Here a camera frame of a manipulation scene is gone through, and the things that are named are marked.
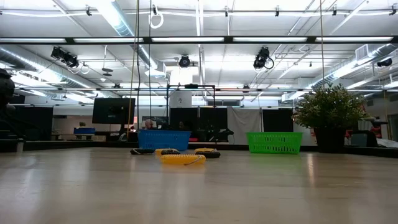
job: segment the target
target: white curtain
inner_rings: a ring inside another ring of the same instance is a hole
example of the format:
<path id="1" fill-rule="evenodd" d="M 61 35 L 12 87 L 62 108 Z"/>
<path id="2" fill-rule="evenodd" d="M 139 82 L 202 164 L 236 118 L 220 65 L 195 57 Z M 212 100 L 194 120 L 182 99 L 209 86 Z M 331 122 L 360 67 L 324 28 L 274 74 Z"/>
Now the white curtain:
<path id="1" fill-rule="evenodd" d="M 259 110 L 228 107 L 228 128 L 234 136 L 228 136 L 229 144 L 247 145 L 246 133 L 260 132 L 261 119 Z"/>

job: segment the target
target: green basket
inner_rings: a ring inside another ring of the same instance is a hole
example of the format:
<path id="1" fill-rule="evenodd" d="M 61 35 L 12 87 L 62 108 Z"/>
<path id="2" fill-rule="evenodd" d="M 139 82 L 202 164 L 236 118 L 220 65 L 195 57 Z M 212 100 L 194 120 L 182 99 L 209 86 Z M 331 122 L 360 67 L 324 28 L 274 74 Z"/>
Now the green basket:
<path id="1" fill-rule="evenodd" d="M 251 153 L 298 154 L 303 133 L 246 133 Z"/>

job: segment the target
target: black pot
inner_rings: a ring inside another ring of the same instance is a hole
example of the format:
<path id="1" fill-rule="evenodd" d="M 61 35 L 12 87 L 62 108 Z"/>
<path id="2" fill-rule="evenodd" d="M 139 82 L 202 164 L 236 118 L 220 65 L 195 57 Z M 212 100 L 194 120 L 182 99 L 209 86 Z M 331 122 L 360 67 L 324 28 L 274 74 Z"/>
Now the black pot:
<path id="1" fill-rule="evenodd" d="M 345 129 L 314 129 L 318 151 L 325 153 L 343 153 Z"/>

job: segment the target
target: green plant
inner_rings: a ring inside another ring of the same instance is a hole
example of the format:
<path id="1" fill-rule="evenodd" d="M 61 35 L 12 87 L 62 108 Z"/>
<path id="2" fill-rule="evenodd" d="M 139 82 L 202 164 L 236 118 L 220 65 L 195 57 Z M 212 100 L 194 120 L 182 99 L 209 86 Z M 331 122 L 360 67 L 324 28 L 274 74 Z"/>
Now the green plant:
<path id="1" fill-rule="evenodd" d="M 329 83 L 304 96 L 295 120 L 307 128 L 349 128 L 366 117 L 363 101 L 362 96 L 352 95 L 341 84 L 332 86 Z"/>

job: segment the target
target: wooden floor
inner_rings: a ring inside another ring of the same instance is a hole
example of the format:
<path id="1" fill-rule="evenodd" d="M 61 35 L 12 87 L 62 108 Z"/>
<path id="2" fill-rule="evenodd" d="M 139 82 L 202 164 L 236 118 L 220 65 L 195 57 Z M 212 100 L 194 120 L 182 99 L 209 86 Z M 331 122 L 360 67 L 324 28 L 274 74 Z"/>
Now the wooden floor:
<path id="1" fill-rule="evenodd" d="M 0 154 L 1 224 L 397 222 L 398 159 L 221 151 L 203 166 L 162 166 L 120 148 Z"/>

